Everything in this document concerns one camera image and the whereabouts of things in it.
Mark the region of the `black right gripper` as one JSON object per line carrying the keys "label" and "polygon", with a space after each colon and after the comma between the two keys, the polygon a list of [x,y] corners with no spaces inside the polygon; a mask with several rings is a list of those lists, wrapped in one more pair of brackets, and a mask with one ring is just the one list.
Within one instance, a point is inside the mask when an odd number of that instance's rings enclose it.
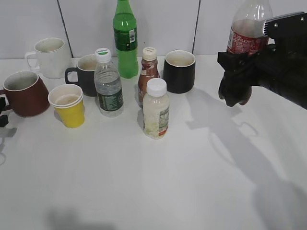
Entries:
{"label": "black right gripper", "polygon": [[261,86],[303,108],[307,107],[307,37],[276,38],[254,54],[218,52],[225,71],[252,71],[253,85]]}

